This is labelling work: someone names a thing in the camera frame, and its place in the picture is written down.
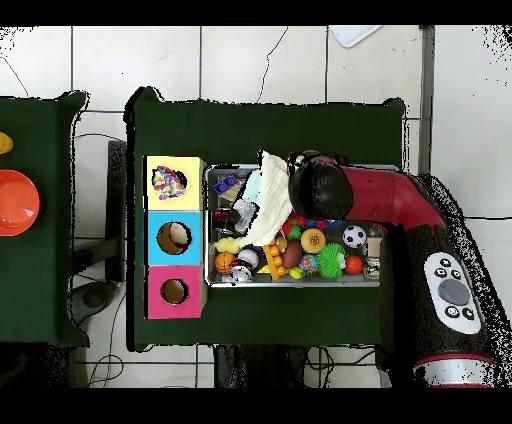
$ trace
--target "orange bowl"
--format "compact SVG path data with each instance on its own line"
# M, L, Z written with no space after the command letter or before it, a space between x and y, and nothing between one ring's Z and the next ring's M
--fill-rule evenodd
M27 231L39 213L39 194L21 172L0 169L0 236Z

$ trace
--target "shape sorter box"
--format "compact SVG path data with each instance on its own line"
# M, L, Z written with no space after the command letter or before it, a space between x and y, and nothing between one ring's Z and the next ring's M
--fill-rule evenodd
M190 243L182 253L169 254L160 248L158 234L165 230L165 225L178 223L185 227ZM181 211L149 211L147 243L148 265L200 265L203 259L203 214Z
M183 298L165 298L165 285L176 280L182 284ZM150 266L148 270L148 319L199 318L206 303L208 287L203 281L202 265Z
M198 157L146 156L146 193L148 210L159 211L200 211L203 209L202 180L205 163ZM180 171L187 180L182 195L159 199L153 187L153 170L165 166L173 171Z

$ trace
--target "gray button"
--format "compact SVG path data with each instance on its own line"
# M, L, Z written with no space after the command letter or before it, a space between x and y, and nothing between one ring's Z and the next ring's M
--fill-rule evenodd
M457 280L444 280L437 289L441 299L452 305L464 306L469 302L468 288Z

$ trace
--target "yellow block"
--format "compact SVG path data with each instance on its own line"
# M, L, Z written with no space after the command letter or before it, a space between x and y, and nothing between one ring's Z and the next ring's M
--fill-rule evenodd
M151 178L153 169L166 166L174 171L181 171L187 178L187 188L178 197L160 200L153 188ZM205 163L197 157L148 156L146 169L146 186L148 209L155 211L200 211L203 209L203 191L201 187Z

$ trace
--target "orange ball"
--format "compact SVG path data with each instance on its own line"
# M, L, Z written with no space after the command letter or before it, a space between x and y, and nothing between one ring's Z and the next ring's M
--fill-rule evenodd
M219 274L229 274L230 264L235 260L235 255L230 252L222 252L215 258L215 269Z

